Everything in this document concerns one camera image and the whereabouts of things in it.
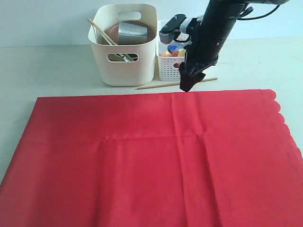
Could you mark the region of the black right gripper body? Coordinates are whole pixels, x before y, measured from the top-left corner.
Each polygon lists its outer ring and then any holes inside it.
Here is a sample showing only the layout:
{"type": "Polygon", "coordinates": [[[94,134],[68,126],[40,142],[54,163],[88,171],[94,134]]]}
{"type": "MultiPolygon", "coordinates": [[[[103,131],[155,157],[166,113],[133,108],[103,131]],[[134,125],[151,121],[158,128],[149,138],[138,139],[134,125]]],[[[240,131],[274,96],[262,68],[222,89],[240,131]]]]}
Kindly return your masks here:
{"type": "Polygon", "coordinates": [[[186,47],[185,62],[179,67],[182,78],[202,78],[201,73],[218,61],[236,16],[204,16],[191,35],[192,44],[186,47]]]}

